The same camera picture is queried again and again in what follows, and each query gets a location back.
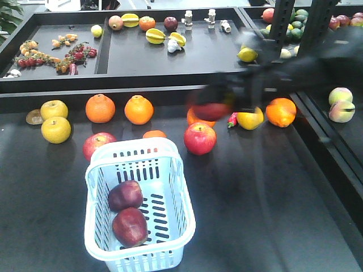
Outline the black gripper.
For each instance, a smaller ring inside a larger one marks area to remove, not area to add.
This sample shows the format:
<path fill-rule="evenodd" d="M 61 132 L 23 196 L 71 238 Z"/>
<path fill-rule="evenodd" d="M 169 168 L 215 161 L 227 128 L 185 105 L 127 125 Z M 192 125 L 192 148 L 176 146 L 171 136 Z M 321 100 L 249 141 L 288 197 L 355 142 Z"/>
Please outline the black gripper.
<path fill-rule="evenodd" d="M 223 106 L 228 110 L 251 110 L 265 99 L 265 88 L 272 86 L 266 71 L 242 70 L 217 73 L 212 81 L 195 93 L 196 106 Z"/>

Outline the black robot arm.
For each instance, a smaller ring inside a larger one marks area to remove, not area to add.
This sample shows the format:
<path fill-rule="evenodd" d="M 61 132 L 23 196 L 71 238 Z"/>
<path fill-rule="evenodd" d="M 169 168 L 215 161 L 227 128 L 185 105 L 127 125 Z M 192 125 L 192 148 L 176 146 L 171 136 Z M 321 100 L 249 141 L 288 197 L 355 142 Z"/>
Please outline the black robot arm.
<path fill-rule="evenodd" d="M 294 58 L 248 66 L 233 74 L 218 73 L 194 95 L 193 103 L 204 111 L 242 111 L 274 94 L 330 86 L 362 88 L 361 27 L 332 32 L 320 45 Z"/>

